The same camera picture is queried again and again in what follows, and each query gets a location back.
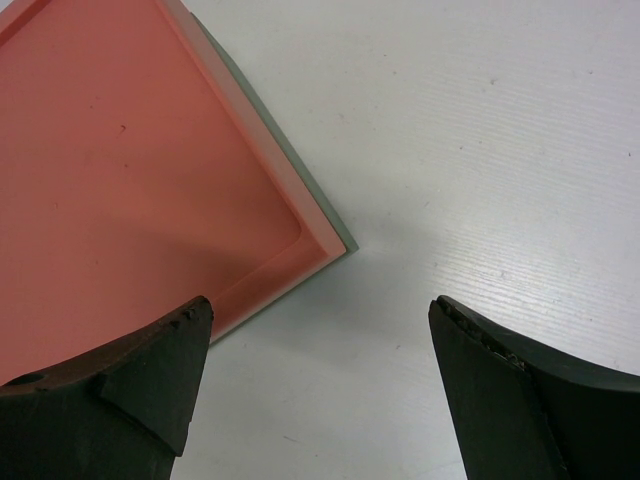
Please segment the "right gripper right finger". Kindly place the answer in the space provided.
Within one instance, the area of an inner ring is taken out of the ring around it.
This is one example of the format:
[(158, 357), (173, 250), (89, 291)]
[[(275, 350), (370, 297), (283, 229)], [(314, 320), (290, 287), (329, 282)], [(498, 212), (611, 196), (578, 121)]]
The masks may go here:
[(432, 342), (470, 479), (636, 479), (639, 379), (440, 296)]

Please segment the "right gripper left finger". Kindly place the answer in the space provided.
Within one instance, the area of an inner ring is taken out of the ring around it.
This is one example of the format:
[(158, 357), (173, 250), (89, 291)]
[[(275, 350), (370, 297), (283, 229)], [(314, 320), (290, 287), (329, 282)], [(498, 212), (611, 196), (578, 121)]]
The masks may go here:
[(199, 296), (2, 385), (2, 478), (170, 478), (186, 446), (213, 320)]

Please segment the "orange drawer box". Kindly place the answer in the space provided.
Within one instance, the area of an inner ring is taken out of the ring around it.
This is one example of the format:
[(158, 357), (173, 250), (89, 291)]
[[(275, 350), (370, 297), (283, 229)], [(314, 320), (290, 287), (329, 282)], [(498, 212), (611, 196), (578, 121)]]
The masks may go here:
[(1, 378), (212, 301), (296, 218), (180, 1), (1, 12)]

